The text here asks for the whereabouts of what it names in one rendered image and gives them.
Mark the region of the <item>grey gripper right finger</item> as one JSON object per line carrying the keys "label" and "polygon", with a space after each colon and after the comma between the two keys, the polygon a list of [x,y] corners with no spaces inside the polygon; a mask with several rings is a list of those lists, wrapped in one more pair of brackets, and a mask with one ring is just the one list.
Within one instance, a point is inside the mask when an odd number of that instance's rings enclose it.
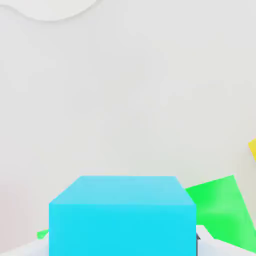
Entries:
{"label": "grey gripper right finger", "polygon": [[215,239],[203,225],[196,226],[197,256],[256,256],[256,253]]}

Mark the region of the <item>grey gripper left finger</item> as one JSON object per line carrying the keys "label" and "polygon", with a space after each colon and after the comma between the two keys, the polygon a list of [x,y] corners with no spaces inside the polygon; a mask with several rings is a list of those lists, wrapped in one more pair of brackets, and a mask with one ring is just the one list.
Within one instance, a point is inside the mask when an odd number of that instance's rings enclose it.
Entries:
{"label": "grey gripper left finger", "polygon": [[0,253],[0,256],[49,256],[49,234],[10,251]]}

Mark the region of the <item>small cyan cube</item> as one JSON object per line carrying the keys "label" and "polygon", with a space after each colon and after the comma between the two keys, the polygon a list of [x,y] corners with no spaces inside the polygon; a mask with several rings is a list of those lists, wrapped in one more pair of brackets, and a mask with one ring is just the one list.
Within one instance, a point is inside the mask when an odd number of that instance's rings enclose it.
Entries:
{"label": "small cyan cube", "polygon": [[49,203],[49,256],[196,256],[196,205],[174,176],[81,176]]}

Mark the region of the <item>small yellow cube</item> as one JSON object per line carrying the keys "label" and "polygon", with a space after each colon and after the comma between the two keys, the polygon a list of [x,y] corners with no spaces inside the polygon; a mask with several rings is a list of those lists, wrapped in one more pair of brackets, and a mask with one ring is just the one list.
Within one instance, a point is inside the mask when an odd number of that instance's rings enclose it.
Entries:
{"label": "small yellow cube", "polygon": [[256,161],[256,138],[254,138],[248,143],[248,147],[252,153],[254,160]]}

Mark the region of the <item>large green box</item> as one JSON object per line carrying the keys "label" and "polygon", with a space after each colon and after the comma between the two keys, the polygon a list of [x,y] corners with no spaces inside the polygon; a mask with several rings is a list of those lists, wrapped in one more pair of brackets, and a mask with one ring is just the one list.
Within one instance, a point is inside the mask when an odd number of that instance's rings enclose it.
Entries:
{"label": "large green box", "polygon": [[215,238],[256,253],[256,229],[233,176],[184,188],[196,206],[196,226]]}

